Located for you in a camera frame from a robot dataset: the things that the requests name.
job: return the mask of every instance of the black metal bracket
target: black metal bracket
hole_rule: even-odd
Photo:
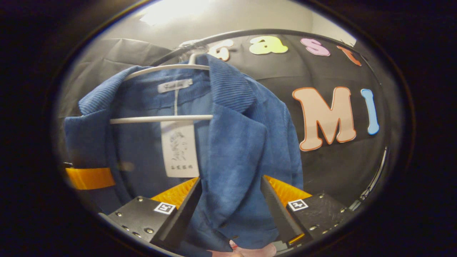
[[[262,177],[260,190],[280,239],[289,248],[322,237],[354,215],[352,210],[325,193],[289,201],[284,208],[275,189],[265,177]]]
[[[200,178],[190,189],[179,209],[138,196],[108,217],[121,228],[154,245],[176,249],[182,241],[202,194]]]

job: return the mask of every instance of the white wall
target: white wall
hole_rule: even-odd
[[[101,38],[131,38],[173,49],[184,41],[256,28],[311,32],[345,43],[355,39],[289,0],[162,0],[122,20]]]

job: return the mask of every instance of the white clothes hanger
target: white clothes hanger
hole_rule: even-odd
[[[134,72],[127,76],[124,81],[140,76],[142,74],[171,69],[196,69],[196,70],[209,70],[209,66],[195,64],[195,59],[198,54],[192,54],[189,58],[189,64],[171,64],[164,66],[157,66],[153,68],[144,69]],[[178,91],[175,90],[175,114],[174,116],[149,116],[149,117],[132,117],[132,118],[117,118],[111,119],[110,124],[122,123],[144,123],[144,122],[161,122],[161,121],[179,121],[179,120],[210,120],[213,115],[178,115]]]
[[[140,75],[143,75],[143,74],[146,74],[146,73],[151,73],[151,72],[159,71],[159,70],[172,70],[172,69],[209,70],[209,66],[195,64],[196,57],[197,57],[197,54],[192,54],[189,58],[188,64],[171,64],[171,65],[157,66],[157,67],[147,68],[144,70],[133,72],[132,74],[128,75],[124,79],[124,81],[137,77],[137,76],[140,76]]]

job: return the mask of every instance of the jacket collar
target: jacket collar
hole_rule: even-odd
[[[210,67],[210,85],[215,104],[243,113],[255,102],[256,96],[252,88],[243,74],[232,65],[208,54],[198,56],[196,63]],[[131,67],[100,84],[79,101],[81,113],[87,115],[108,109],[125,78],[133,72],[147,68]]]

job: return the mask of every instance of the orange letter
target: orange letter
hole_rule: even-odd
[[[227,61],[230,57],[229,50],[227,47],[233,46],[234,42],[231,39],[222,41],[221,43],[211,47],[208,51],[208,54],[221,59],[222,61]]]
[[[347,58],[349,58],[349,60],[351,60],[353,63],[355,63],[358,66],[362,66],[362,64],[354,58],[351,51],[349,51],[346,48],[342,48],[341,46],[336,47],[338,47],[338,49],[341,49],[346,54]]]
[[[300,101],[305,121],[305,140],[300,143],[302,151],[311,151],[322,146],[319,138],[318,126],[330,145],[335,139],[338,124],[340,132],[336,140],[340,143],[356,138],[354,120],[351,109],[351,91],[347,87],[339,86],[333,90],[332,108],[329,108],[322,96],[315,88],[304,87],[292,93],[293,98]]]

